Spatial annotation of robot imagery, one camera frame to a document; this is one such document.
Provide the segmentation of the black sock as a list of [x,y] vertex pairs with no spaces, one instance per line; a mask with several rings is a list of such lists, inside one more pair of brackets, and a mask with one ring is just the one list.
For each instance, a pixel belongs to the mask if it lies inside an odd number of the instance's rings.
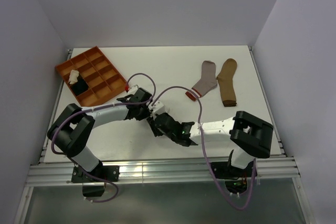
[[80,79],[76,83],[71,84],[70,89],[73,92],[74,96],[77,97],[82,93],[86,92],[89,89],[89,86],[84,79]]

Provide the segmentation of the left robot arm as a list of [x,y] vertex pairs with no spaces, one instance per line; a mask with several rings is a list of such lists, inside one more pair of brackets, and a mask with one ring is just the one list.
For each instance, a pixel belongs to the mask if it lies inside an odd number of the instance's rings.
[[91,131],[99,126],[114,122],[136,119],[141,121],[150,116],[148,103],[152,94],[143,88],[136,88],[116,102],[93,107],[67,105],[47,132],[52,147],[61,151],[83,169],[83,175],[91,182],[108,177],[108,172],[87,147]]

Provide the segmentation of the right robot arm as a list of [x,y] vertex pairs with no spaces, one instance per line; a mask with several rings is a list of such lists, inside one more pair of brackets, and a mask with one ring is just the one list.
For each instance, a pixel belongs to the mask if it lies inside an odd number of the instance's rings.
[[238,111],[226,120],[200,124],[180,123],[164,112],[148,118],[147,122],[154,136],[164,135],[184,147],[201,146],[202,142],[234,143],[236,147],[229,152],[227,162],[211,163],[212,170],[222,173],[220,178],[251,175],[254,159],[270,157],[273,125],[246,111]]

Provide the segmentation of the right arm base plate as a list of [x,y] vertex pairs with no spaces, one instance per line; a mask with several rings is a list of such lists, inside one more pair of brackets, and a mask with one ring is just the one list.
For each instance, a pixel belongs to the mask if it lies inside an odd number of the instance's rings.
[[251,161],[246,168],[237,168],[229,164],[229,161],[208,162],[209,173],[216,179],[238,179],[251,177],[253,174],[254,161]]

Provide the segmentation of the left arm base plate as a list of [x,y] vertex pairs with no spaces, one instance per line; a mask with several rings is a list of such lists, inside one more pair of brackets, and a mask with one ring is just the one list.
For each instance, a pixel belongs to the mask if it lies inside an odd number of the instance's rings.
[[[101,166],[92,171],[91,174],[94,177],[98,177],[100,179],[108,180],[110,182],[117,182],[119,180],[119,170],[120,166],[112,165],[112,166]],[[100,182],[95,178],[92,178],[86,175],[83,170],[79,167],[74,167],[72,171],[71,177],[72,183],[93,183]]]

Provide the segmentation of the cream brown striped sock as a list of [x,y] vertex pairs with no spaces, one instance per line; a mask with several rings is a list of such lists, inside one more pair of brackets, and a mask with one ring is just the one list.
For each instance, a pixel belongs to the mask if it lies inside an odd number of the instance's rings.
[[81,75],[78,70],[71,70],[69,79],[68,79],[68,84],[73,85],[77,83],[81,79]]

